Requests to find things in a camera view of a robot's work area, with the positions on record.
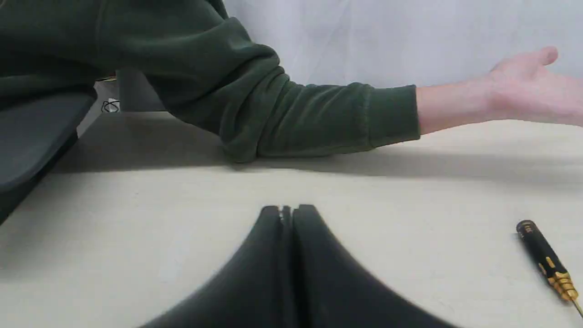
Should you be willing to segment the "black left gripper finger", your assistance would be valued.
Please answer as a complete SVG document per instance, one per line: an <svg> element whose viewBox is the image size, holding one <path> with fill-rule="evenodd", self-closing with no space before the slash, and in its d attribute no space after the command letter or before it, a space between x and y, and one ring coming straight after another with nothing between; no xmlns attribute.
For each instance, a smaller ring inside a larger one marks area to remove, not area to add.
<svg viewBox="0 0 583 328"><path fill-rule="evenodd" d="M309 328L450 328L366 270L330 231L313 205L291 219L294 292Z"/></svg>
<svg viewBox="0 0 583 328"><path fill-rule="evenodd" d="M146 328L290 328L290 207L268 206L208 282Z"/></svg>

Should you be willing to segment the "forearm in green sleeve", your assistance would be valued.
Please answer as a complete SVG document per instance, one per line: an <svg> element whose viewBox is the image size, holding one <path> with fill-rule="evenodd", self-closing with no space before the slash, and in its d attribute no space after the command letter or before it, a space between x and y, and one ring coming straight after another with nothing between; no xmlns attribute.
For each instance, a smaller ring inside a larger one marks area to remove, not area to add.
<svg viewBox="0 0 583 328"><path fill-rule="evenodd" d="M142 72L166 110L218 135L236 162L417 140L493 119L488 85L374 88L292 81L220 0L3 0L1 98L91 91Z"/></svg>

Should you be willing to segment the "person's bare hand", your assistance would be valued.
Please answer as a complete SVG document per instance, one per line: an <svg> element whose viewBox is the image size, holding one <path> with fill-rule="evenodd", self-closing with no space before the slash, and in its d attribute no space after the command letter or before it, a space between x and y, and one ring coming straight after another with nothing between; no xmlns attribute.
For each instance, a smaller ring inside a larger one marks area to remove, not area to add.
<svg viewBox="0 0 583 328"><path fill-rule="evenodd" d="M546 46L496 64L487 75L493 118L581 127L582 81L548 70L557 59L557 48Z"/></svg>

